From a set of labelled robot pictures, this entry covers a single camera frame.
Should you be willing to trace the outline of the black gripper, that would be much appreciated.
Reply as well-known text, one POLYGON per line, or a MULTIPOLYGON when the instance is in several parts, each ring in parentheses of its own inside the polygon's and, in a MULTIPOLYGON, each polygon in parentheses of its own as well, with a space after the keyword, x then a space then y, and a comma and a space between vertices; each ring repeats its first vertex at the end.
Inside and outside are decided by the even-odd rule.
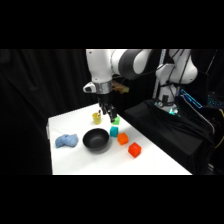
MULTIPOLYGON (((108 94, 98 94, 97 95, 98 103, 101 106, 101 110, 103 115, 108 114, 108 106, 112 105, 112 95, 110 93, 108 94)), ((114 106, 111 106, 109 109, 109 117, 110 122, 115 122, 115 119, 117 117, 117 111, 114 106)))

